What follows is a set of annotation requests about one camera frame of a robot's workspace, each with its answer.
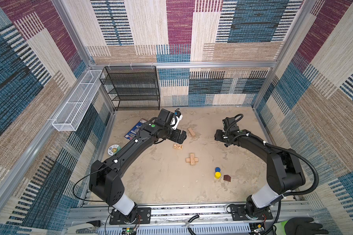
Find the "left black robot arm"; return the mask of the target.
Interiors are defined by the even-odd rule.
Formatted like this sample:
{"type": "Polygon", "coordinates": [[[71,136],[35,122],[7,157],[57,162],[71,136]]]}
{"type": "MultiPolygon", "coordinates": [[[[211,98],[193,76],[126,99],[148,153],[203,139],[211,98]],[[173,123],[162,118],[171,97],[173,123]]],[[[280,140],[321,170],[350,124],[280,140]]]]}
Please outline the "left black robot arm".
{"type": "Polygon", "coordinates": [[[170,140],[179,145],[187,138],[186,131],[177,129],[182,120],[179,109],[162,109],[157,117],[141,124],[135,137],[112,157],[95,161],[91,166],[89,190],[127,220],[137,218],[137,204],[125,194],[122,177],[129,166],[149,147],[170,140]]]}

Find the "wood block numbered 72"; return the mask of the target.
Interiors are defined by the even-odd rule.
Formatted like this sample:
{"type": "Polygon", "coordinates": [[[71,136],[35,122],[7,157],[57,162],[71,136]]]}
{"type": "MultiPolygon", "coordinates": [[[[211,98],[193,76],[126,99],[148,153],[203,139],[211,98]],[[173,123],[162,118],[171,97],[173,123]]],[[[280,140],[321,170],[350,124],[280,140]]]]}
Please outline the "wood block numbered 72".
{"type": "Polygon", "coordinates": [[[185,161],[191,165],[195,165],[199,161],[199,158],[186,158],[185,161]]]}

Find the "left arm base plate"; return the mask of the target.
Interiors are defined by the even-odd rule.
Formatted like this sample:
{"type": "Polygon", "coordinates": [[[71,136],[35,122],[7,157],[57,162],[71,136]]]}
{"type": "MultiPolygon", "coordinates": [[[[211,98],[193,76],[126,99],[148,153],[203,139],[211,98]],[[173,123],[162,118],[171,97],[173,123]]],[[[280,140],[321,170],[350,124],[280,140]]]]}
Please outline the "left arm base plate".
{"type": "Polygon", "coordinates": [[[110,213],[109,224],[110,225],[135,225],[136,223],[150,224],[151,221],[150,207],[134,207],[134,209],[129,213],[129,215],[122,214],[119,210],[113,209],[110,213]]]}

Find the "plain wood block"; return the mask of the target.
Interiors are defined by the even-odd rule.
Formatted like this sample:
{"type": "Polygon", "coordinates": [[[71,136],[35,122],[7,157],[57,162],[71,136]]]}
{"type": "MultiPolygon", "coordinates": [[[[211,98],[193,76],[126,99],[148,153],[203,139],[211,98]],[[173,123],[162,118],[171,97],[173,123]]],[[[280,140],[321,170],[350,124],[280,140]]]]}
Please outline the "plain wood block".
{"type": "Polygon", "coordinates": [[[196,134],[195,134],[195,132],[193,131],[193,129],[188,128],[187,130],[189,131],[189,133],[191,134],[191,136],[193,136],[193,137],[196,136],[196,134]]]}

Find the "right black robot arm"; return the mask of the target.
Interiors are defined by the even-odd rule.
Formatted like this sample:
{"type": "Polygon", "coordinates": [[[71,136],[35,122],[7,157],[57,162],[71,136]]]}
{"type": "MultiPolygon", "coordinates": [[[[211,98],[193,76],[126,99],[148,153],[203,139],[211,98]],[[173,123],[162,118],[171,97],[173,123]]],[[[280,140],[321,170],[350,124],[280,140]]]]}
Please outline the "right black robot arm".
{"type": "Polygon", "coordinates": [[[244,206],[248,219],[258,219],[271,205],[284,197],[305,195],[316,190],[319,185],[319,174],[311,162],[292,149],[272,145],[248,130],[241,130],[237,123],[242,118],[243,114],[238,114],[223,119],[223,129],[217,130],[214,138],[224,143],[226,147],[244,148],[267,164],[267,183],[258,192],[250,195],[244,206]],[[313,183],[308,189],[297,192],[295,190],[306,183],[301,162],[304,162],[313,173],[313,183]]]}

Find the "cow picture wood block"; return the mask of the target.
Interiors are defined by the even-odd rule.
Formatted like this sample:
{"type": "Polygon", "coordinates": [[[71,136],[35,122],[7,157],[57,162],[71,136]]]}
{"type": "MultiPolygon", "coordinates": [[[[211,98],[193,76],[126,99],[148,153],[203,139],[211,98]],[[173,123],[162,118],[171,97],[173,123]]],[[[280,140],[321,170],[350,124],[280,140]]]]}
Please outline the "cow picture wood block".
{"type": "Polygon", "coordinates": [[[183,149],[183,145],[174,144],[174,145],[173,145],[173,148],[174,148],[174,149],[182,150],[182,149],[183,149]]]}

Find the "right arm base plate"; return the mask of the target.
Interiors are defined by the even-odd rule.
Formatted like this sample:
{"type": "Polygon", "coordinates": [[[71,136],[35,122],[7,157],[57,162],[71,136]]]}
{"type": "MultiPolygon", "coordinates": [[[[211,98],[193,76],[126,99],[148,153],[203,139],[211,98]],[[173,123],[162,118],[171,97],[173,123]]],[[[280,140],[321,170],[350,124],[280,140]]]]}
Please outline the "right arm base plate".
{"type": "Polygon", "coordinates": [[[246,204],[229,204],[226,207],[227,213],[231,214],[234,221],[249,220],[272,220],[274,217],[269,207],[262,209],[256,206],[246,206],[246,204]]]}

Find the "black green gloved hand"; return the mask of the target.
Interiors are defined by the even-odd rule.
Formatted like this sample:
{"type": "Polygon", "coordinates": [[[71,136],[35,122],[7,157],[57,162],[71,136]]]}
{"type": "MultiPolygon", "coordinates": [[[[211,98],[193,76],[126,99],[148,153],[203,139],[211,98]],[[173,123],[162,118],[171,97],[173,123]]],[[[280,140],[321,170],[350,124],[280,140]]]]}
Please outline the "black green gloved hand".
{"type": "Polygon", "coordinates": [[[329,232],[311,217],[295,217],[276,223],[274,235],[328,235],[329,232]]]}

